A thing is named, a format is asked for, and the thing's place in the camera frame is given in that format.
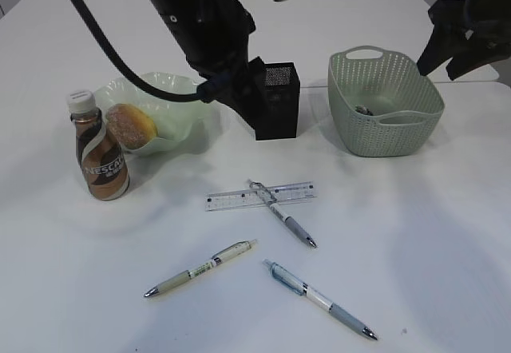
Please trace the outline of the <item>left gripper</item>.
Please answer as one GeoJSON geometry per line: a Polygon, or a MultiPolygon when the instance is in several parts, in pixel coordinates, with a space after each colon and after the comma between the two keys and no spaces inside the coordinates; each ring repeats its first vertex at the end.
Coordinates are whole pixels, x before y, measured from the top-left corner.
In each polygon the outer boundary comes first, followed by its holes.
{"type": "Polygon", "coordinates": [[[255,129],[266,114],[266,66],[261,58],[248,59],[254,20],[239,0],[213,0],[210,6],[213,20],[199,24],[206,29],[199,57],[186,56],[188,64],[205,79],[197,87],[198,99],[226,105],[255,129]]]}

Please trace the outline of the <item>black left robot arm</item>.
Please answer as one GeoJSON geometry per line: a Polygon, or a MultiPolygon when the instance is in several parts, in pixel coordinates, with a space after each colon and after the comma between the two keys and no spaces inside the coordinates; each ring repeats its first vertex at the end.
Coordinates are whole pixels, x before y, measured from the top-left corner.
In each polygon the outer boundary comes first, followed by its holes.
{"type": "Polygon", "coordinates": [[[264,65],[248,59],[252,16],[238,0],[150,0],[183,50],[188,64],[204,78],[196,94],[218,101],[256,129],[267,113],[264,65]]]}

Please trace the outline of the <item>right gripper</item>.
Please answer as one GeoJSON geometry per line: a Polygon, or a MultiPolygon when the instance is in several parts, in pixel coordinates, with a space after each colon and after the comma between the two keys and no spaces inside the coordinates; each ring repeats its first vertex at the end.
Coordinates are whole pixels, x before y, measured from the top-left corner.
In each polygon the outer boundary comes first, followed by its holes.
{"type": "Polygon", "coordinates": [[[422,76],[451,58],[451,81],[510,58],[510,0],[437,0],[428,15],[434,29],[417,61],[422,76]]]}

